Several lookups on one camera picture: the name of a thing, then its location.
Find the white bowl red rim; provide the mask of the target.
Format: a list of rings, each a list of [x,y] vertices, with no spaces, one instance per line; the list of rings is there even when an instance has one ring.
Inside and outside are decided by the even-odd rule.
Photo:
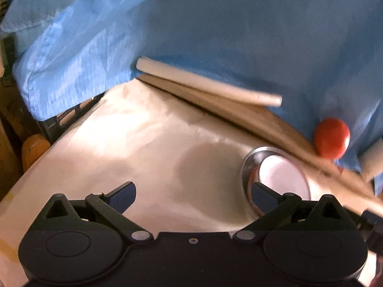
[[[276,193],[295,193],[303,200],[311,200],[305,175],[296,164],[279,155],[266,157],[257,167],[254,180]]]

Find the black plastic crate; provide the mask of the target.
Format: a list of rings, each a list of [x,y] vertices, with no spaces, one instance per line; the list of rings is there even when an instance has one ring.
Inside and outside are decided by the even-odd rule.
[[[37,125],[43,136],[53,144],[65,131],[91,110],[103,97],[104,93],[92,97],[68,110],[51,117],[45,121],[38,121]]]

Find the orange wooden chair post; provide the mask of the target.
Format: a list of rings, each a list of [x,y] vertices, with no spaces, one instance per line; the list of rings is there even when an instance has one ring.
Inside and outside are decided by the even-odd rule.
[[[21,162],[26,172],[51,147],[51,143],[40,134],[28,137],[21,148]]]

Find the white thermos cup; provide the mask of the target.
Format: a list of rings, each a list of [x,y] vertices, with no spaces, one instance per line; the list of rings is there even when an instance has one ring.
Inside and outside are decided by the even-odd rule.
[[[370,182],[372,179],[382,173],[383,144],[382,138],[379,138],[366,152],[359,157],[361,177],[364,182]]]

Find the steel bowl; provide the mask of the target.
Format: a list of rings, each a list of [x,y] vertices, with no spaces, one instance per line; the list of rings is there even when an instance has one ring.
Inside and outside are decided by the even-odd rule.
[[[292,161],[294,164],[296,164],[296,166],[298,166],[298,164],[293,160],[293,158],[290,155],[288,155],[286,152],[282,151],[281,149],[278,149],[278,148],[275,148],[272,146],[261,146],[261,147],[253,149],[244,158],[243,163],[242,163],[242,169],[240,172],[240,177],[242,179],[243,189],[246,193],[247,199],[249,199],[248,198],[247,185],[249,183],[252,184],[252,183],[257,182],[254,180],[254,175],[255,175],[256,169],[258,166],[260,166],[260,163],[266,157],[268,157],[270,155],[279,155],[282,157],[286,157],[287,159]]]

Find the blue fabric sheet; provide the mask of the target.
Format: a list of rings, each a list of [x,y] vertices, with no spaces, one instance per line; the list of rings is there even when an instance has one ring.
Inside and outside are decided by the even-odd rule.
[[[335,116],[339,166],[382,137],[382,0],[7,0],[13,76],[45,121],[138,75],[139,57],[282,96],[275,114],[311,139]]]

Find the cream paper table cover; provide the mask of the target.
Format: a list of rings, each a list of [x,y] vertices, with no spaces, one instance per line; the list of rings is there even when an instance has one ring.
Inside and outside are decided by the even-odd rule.
[[[240,164],[266,143],[139,80],[114,87],[1,201],[1,282],[26,282],[17,247],[55,193],[80,199],[132,181],[125,214],[152,232],[238,230],[255,218]]]

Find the wooden board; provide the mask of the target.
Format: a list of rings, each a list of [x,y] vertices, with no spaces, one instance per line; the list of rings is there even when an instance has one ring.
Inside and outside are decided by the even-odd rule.
[[[266,108],[231,101],[152,75],[140,75],[138,80],[187,100],[241,126],[316,168],[327,177],[335,179],[348,190],[382,204],[382,200],[374,196],[373,189],[363,182],[360,175],[347,169],[341,169],[333,162],[319,157],[314,146],[306,138]]]

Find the red tomato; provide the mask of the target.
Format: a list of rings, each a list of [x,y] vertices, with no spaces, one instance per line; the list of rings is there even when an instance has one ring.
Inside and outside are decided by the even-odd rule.
[[[344,156],[350,143],[350,129],[340,119],[322,120],[314,132],[314,146],[320,157],[337,160]]]

